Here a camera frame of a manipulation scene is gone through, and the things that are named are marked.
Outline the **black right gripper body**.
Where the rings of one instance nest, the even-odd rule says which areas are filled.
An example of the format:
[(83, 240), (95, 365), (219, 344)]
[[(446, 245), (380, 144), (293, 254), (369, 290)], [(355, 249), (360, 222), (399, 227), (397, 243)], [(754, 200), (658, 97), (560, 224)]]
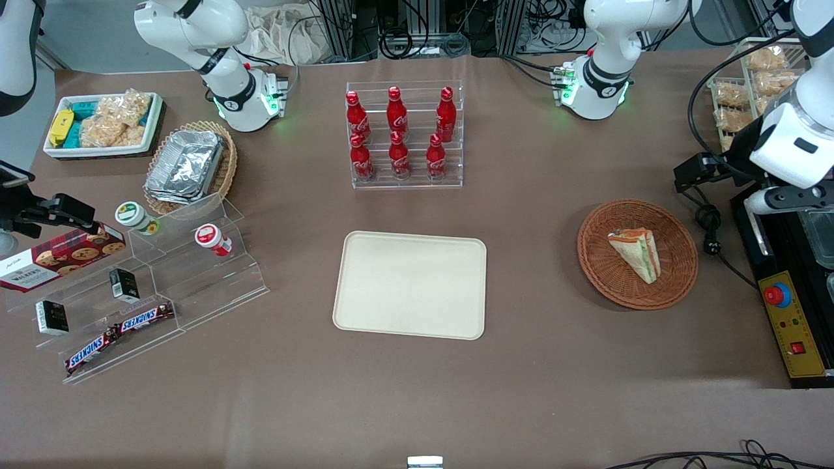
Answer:
[(42, 227), (34, 222), (25, 220), (28, 210), (35, 210), (36, 215), (40, 214), (39, 202), (45, 198), (34, 195), (27, 185), (18, 185), (11, 188), (1, 188), (1, 225), (2, 230), (10, 233), (18, 233), (29, 238), (39, 238)]

